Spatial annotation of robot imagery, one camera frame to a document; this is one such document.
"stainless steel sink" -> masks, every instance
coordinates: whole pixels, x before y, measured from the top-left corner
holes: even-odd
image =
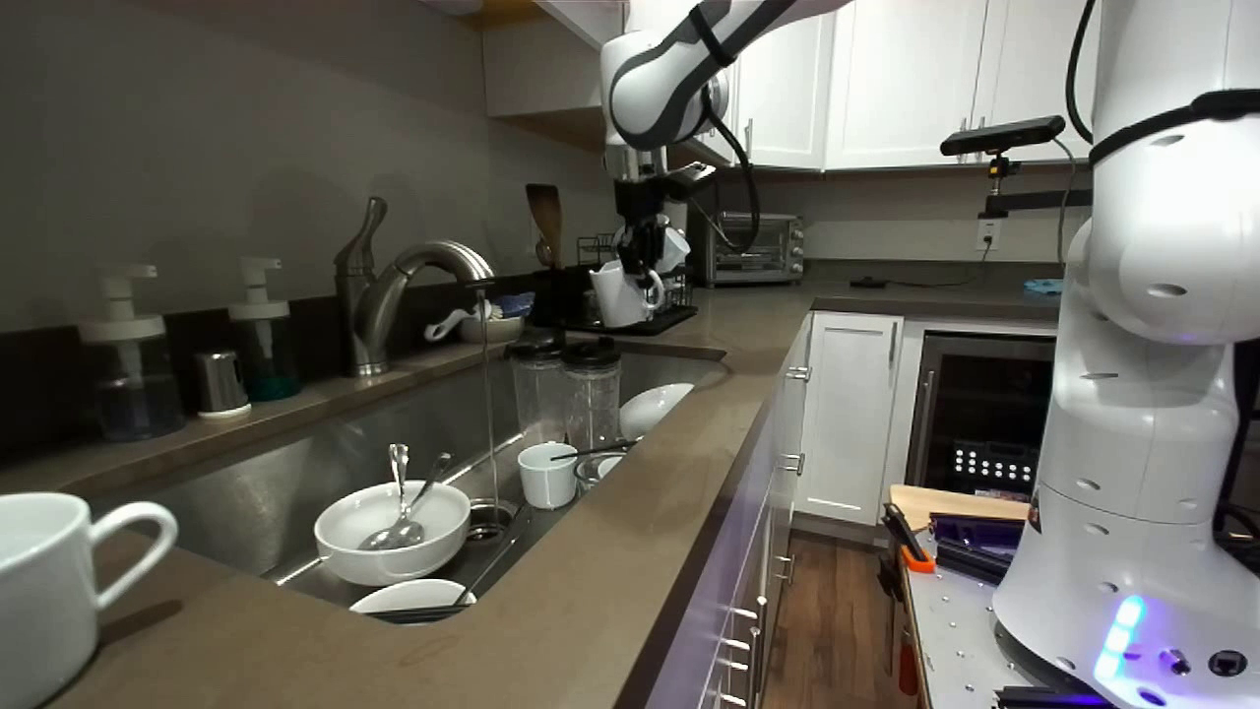
[[[725,380],[719,360],[644,351],[623,360],[623,399],[663,382],[711,388],[719,380]],[[259,457],[158,487],[149,500],[180,520],[180,548],[351,606],[365,586],[320,570],[310,525],[331,500],[389,482],[389,443],[414,451],[411,476],[442,476],[472,498],[469,544],[439,575],[476,578],[476,595],[494,591],[570,508],[523,504],[515,452],[535,443],[535,428],[515,427],[510,363],[431,382],[362,416],[320,427]]]

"oven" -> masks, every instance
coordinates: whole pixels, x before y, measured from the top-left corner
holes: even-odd
[[[1051,376],[1051,336],[927,332],[905,482],[1028,498]]]

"mug handle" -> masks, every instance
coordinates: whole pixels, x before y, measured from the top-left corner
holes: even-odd
[[[158,525],[158,539],[102,595],[96,595],[99,609],[115,606],[141,575],[149,575],[158,569],[158,561],[175,548],[175,536],[180,533],[180,525],[161,504],[133,500],[133,504],[107,512],[99,525],[90,525],[87,539],[96,548],[96,544],[112,539],[120,527],[138,525],[138,520]]]
[[[657,269],[649,269],[648,275],[656,280],[656,288],[648,288],[644,305],[648,305],[648,310],[663,310],[667,280],[657,275]]]

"soap dispenser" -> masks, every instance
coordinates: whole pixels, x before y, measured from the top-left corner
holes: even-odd
[[[270,292],[270,271],[275,269],[281,262],[250,258],[246,305],[230,306],[239,340],[246,395],[251,402],[275,402],[301,390],[288,305]]]
[[[96,372],[90,406],[107,443],[158,437],[187,423],[165,351],[165,318],[133,310],[132,280],[158,280],[158,269],[102,269],[107,318],[79,322]]]

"faucet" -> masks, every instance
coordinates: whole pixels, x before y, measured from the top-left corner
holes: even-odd
[[[385,340],[389,340],[402,292],[425,264],[457,275],[460,285],[476,285],[476,292],[497,275],[497,269],[480,251],[457,241],[418,244],[398,262],[389,262],[384,271],[373,271],[372,241],[384,221],[385,221],[385,200],[365,197],[365,212],[356,241],[343,244],[334,258],[334,280],[341,280],[341,301],[351,322],[358,380],[385,376]]]

